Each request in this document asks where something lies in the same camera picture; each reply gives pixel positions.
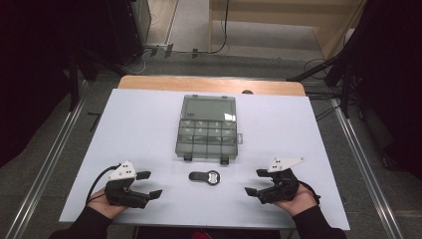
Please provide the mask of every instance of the hand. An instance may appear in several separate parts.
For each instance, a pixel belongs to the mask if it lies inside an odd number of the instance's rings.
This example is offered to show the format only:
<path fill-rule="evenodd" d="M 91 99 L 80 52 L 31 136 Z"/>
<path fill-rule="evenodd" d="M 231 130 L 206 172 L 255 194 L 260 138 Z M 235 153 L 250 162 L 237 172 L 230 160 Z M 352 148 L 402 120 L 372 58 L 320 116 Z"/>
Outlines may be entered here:
<path fill-rule="evenodd" d="M 118 214 L 127 209 L 125 206 L 110 205 L 106 200 L 104 188 L 91 196 L 91 201 L 88 203 L 88 206 L 111 220 L 115 219 Z"/>
<path fill-rule="evenodd" d="M 298 192 L 292 201 L 278 201 L 273 204 L 286 210 L 292 216 L 317 205 L 314 195 L 301 184 L 299 184 Z"/>

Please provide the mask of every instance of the white table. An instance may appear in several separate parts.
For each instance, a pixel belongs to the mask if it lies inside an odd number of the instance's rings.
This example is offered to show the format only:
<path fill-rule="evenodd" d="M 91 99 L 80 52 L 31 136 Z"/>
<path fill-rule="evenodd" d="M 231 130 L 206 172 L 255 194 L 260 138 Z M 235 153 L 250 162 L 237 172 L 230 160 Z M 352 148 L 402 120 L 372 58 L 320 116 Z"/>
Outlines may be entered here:
<path fill-rule="evenodd" d="M 175 153 L 183 97 L 236 98 L 238 132 L 243 134 L 239 154 L 228 166 L 219 160 L 185 162 Z M 147 180 L 131 189 L 143 193 L 163 189 L 161 197 L 145 209 L 130 208 L 115 223 L 229 228 L 294 228 L 285 211 L 262 205 L 247 196 L 244 187 L 272 186 L 256 169 L 267 168 L 275 157 L 303 157 L 293 168 L 296 177 L 321 196 L 321 210 L 332 227 L 349 230 L 332 171 L 306 97 L 256 96 L 221 93 L 114 90 L 105 107 L 93 141 L 72 187 L 60 221 L 77 219 L 87 193 L 100 172 L 131 160 L 137 171 L 149 170 Z M 216 186 L 188 179 L 191 171 L 216 170 Z M 106 175 L 96 190 L 106 185 Z"/>

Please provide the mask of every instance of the gray floor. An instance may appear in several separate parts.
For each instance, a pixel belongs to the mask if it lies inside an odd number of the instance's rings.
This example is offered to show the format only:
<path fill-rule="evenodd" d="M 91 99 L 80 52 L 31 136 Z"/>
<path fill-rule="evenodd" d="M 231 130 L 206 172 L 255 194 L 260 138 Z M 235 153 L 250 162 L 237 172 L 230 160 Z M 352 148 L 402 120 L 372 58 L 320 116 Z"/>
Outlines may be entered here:
<path fill-rule="evenodd" d="M 175 36 L 173 35 L 170 40 L 176 42 Z M 289 38 L 293 42 L 297 40 L 293 36 Z M 233 46 L 236 45 L 236 41 L 233 41 L 231 50 L 236 49 Z M 277 53 L 279 57 L 260 56 L 254 54 L 254 49 L 250 51 L 251 49 L 242 50 L 241 48 L 237 48 L 240 50 L 236 50 L 236 54 L 233 55 L 200 55 L 195 59 L 189 54 L 176 53 L 166 58 L 163 52 L 158 52 L 153 57 L 146 54 L 144 58 L 139 58 L 127 68 L 133 72 L 141 72 L 141 75 L 240 77 L 282 81 L 301 73 L 307 60 L 319 58 L 314 55 L 314 43 L 306 44 L 306 41 L 309 41 L 308 38 L 304 38 L 303 41 L 305 41 L 305 49 L 307 47 L 312 49 L 310 52 L 302 51 L 297 54 L 294 49 L 302 48 L 301 45 L 291 48 L 291 53 L 282 49 L 281 53 Z M 90 116 L 89 113 L 103 111 L 111 90 L 116 88 L 119 81 L 119 76 L 109 70 L 102 67 L 99 67 L 99 70 L 101 74 L 96 82 L 90 83 L 81 113 L 58 158 L 54 172 L 31 214 L 22 238 L 47 238 L 52 231 L 69 226 L 59 223 L 58 219 L 94 135 L 91 129 L 96 118 Z M 328 92 L 322 81 L 308 79 L 303 84 L 310 97 L 314 96 L 311 92 Z M 31 189 L 32 183 L 49 154 L 56 135 L 68 116 L 69 103 L 69 97 L 63 99 L 38 130 L 27 148 L 14 160 L 0 168 L 0 221 L 2 225 L 0 238 L 6 237 L 22 201 Z M 330 100 L 315 100 L 312 101 L 312 105 L 316 116 L 332 108 Z M 355 133 L 396 216 L 401 231 L 405 238 L 420 238 L 422 235 L 422 205 L 420 203 L 422 182 L 407 172 L 385 169 L 382 165 L 379 148 L 374 143 L 364 121 L 358 118 L 358 107 L 351 105 L 349 110 Z M 318 127 L 350 223 L 351 230 L 346 232 L 347 237 L 387 238 L 336 114 L 331 113 L 319 120 Z M 323 180 L 323 175 L 319 175 L 317 178 Z M 112 225 L 108 238 L 131 238 L 133 229 L 133 226 Z M 283 231 L 282 235 L 286 238 L 288 231 Z M 298 234 L 295 233 L 293 238 L 299 238 Z"/>

